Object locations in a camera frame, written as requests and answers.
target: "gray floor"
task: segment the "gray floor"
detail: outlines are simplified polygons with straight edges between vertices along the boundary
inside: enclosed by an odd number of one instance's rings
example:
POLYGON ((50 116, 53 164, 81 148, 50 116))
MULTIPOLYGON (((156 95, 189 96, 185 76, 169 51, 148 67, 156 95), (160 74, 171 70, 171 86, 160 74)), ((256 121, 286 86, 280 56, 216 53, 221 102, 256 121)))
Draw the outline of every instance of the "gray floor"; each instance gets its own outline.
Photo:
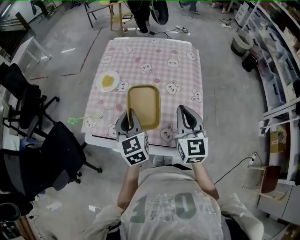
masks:
MULTIPOLYGON (((176 2, 168 2, 168 23, 160 26, 150 17, 150 25, 154 32, 171 30, 175 25, 186 27, 191 32, 189 35, 169 33, 170 37, 189 41, 199 49, 204 127, 210 149, 204 165, 215 182, 254 151, 260 154, 264 162, 267 145, 265 139, 258 136, 258 121, 265 111, 259 77, 255 71, 246 72, 241 66, 241 58, 230 49, 238 26, 234 23, 233 29, 229 30, 219 25, 219 18, 233 18, 233 15, 223 15, 221 9, 211 9, 209 4, 210 2, 198 2, 200 15, 193 15, 180 10, 176 2)), ((22 70, 27 79, 44 77, 31 80, 30 83, 40 85, 42 93, 48 98, 60 97, 61 101, 53 104, 48 113, 55 120, 65 123, 82 143, 81 124, 69 125, 67 120, 68 117, 84 115, 102 53, 109 40, 119 37, 119 26, 114 25, 114 30, 110 31, 108 9, 95 13, 97 21, 92 18, 94 28, 91 28, 83 6, 67 12, 65 8, 66 6, 61 6, 50 20, 38 23, 40 19, 37 19, 31 24, 38 41, 52 54, 52 59, 43 58, 36 64, 26 58, 22 63, 22 70), (83 65, 93 41, 95 42, 83 65)), ((133 28, 135 22, 130 21, 127 26, 133 28)), ((135 31, 129 30, 126 36, 136 37, 135 31)), ((163 34, 155 37, 165 38, 163 34)), ((32 51, 42 57, 35 49, 32 51)), ((45 131, 50 129, 51 123, 45 120, 45 131)), ((45 195, 40 195, 31 214, 39 215, 35 223, 44 239, 51 233, 58 239, 78 239, 95 217, 95 212, 89 210, 89 205, 102 208, 117 200, 128 167, 125 161, 119 153, 96 146, 87 146, 85 153, 88 161, 101 165, 104 172, 97 174, 83 167, 80 185, 71 183, 59 192, 48 189, 45 195)), ((247 164, 248 160, 244 161, 223 178, 217 188, 221 196, 237 193, 241 201, 259 215, 260 212, 255 209, 257 196, 242 189, 247 164)), ((152 162, 149 160, 141 168, 151 166, 152 162)))

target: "tablecloth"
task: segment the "tablecloth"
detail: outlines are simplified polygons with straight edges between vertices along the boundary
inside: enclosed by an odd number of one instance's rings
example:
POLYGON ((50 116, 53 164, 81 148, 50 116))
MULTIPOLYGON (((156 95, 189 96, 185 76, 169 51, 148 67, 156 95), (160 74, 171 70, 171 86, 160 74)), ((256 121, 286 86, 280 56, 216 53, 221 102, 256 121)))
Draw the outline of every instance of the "tablecloth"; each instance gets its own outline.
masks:
POLYGON ((132 37, 109 41, 94 82, 107 70, 120 75, 114 91, 104 93, 92 85, 82 132, 115 138, 115 123, 126 110, 127 90, 140 84, 159 89, 161 121, 147 131, 150 144, 174 147, 177 107, 186 105, 203 118, 203 90, 199 51, 191 44, 160 38, 132 37), (106 109, 103 118, 99 113, 106 109))

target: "white marker cube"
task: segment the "white marker cube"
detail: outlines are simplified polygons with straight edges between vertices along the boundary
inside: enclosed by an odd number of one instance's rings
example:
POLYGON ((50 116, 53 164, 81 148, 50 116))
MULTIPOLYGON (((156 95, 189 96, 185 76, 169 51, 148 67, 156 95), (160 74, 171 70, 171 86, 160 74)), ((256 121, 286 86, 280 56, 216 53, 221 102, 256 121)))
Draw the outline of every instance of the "white marker cube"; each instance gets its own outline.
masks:
POLYGON ((208 155, 208 138, 180 138, 177 149, 183 163, 202 163, 208 155))
POLYGON ((126 138, 117 145, 129 166, 149 159, 149 142, 145 132, 126 138))

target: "yellow food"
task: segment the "yellow food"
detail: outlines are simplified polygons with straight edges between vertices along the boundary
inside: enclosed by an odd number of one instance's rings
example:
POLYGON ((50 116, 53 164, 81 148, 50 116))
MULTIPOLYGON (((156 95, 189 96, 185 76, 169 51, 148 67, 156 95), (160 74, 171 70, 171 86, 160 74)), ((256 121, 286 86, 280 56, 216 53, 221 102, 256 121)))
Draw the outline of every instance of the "yellow food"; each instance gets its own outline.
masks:
POLYGON ((106 75, 102 80, 102 87, 107 88, 112 86, 114 78, 112 76, 106 75))

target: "tray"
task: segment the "tray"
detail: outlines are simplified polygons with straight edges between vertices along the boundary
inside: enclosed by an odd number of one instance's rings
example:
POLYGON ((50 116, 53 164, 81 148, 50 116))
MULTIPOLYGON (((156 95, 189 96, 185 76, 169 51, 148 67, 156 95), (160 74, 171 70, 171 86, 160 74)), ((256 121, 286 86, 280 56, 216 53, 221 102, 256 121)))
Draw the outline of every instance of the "tray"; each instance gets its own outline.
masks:
POLYGON ((155 86, 137 85, 131 87, 127 94, 127 116, 129 116, 130 108, 135 111, 142 130, 153 130, 159 126, 160 94, 155 86))

